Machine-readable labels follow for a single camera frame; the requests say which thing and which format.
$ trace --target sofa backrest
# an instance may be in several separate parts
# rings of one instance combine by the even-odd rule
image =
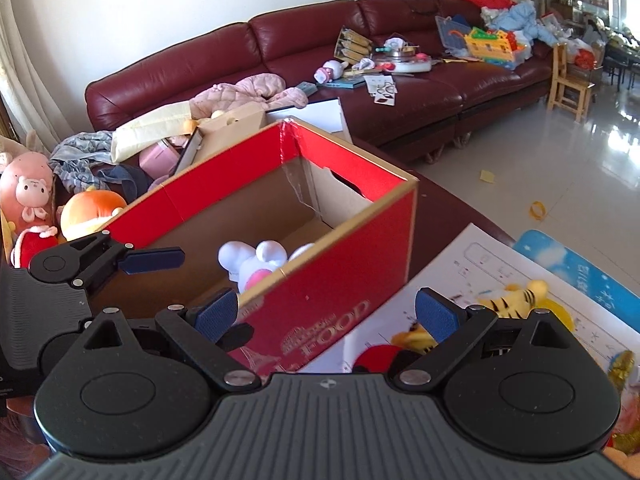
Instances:
[[[269,12],[176,44],[89,84],[87,113],[96,130],[113,130],[216,83],[262,72],[278,74],[288,86],[313,81],[315,70],[333,59],[343,25],[380,43],[397,33],[438,56],[443,47],[437,14],[462,14],[471,25],[482,25],[480,9],[464,0],[335,0]]]

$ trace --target gray ribbed surface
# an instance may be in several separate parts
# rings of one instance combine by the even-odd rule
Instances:
[[[44,343],[78,330],[78,322],[91,317],[83,290],[42,283],[27,269],[5,264],[0,270],[0,304],[0,346],[16,370],[37,368]]]
[[[337,383],[321,386],[325,380]],[[460,438],[425,396],[381,376],[276,375],[226,398],[181,449],[145,463],[101,465],[57,455],[46,480],[622,480],[602,455],[559,465],[517,464]]]

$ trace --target white curtain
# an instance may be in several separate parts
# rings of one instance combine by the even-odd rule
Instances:
[[[29,59],[11,0],[0,0],[0,95],[23,144],[33,130],[50,152],[73,134]]]

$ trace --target yellow sticky note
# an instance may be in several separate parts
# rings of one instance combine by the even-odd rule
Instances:
[[[495,182],[495,175],[491,171],[482,170],[480,172],[480,180],[493,184]]]

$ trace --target pink container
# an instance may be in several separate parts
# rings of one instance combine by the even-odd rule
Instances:
[[[155,180],[171,173],[179,158],[174,147],[161,140],[140,152],[140,168]]]

